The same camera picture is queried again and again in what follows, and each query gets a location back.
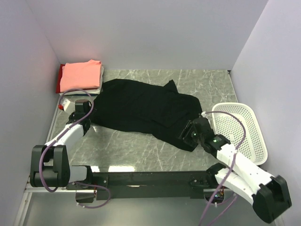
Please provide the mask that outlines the black t shirt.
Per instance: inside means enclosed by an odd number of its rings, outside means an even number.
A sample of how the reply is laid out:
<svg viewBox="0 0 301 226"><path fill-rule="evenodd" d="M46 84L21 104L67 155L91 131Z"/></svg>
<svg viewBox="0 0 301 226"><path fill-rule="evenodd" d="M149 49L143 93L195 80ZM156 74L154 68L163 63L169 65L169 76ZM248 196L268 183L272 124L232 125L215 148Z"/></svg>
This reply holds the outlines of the black t shirt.
<svg viewBox="0 0 301 226"><path fill-rule="evenodd" d="M175 82L165 86L113 79L103 84L94 100L91 122L102 127L151 134L179 149L195 147L179 139L189 120L202 113L199 99L178 92Z"/></svg>

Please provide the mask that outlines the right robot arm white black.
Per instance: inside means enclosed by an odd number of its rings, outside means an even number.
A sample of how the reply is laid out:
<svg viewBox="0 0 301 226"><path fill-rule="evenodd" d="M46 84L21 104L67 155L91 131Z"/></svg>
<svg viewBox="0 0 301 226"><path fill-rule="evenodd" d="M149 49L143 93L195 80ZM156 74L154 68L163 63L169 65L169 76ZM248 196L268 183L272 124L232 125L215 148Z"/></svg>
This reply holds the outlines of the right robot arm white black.
<svg viewBox="0 0 301 226"><path fill-rule="evenodd" d="M238 151L240 145L215 134L207 118L189 120L179 138L189 145L200 144L218 159L220 163L209 169L207 184L212 188L226 186L237 193L262 221L271 223L292 206L286 180L262 170Z"/></svg>

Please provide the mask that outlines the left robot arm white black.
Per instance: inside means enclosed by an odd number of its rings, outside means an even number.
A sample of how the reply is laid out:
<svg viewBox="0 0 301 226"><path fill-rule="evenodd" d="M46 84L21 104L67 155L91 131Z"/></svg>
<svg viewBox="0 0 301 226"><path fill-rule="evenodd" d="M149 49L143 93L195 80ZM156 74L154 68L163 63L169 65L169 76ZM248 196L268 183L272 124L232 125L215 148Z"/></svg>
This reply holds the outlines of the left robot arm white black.
<svg viewBox="0 0 301 226"><path fill-rule="evenodd" d="M55 138L32 149L30 184L54 192L69 183L78 183L83 189L93 186L94 177L90 166L69 164L68 151L90 129L89 114L92 103L77 100L63 129Z"/></svg>

